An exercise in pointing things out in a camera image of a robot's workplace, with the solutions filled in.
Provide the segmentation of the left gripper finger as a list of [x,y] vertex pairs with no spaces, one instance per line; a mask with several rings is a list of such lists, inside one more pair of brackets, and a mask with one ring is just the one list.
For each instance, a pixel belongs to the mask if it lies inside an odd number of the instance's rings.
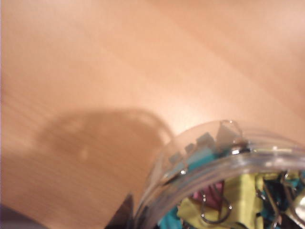
[[133,229],[133,195],[128,194],[113,217],[106,225],[107,229]]

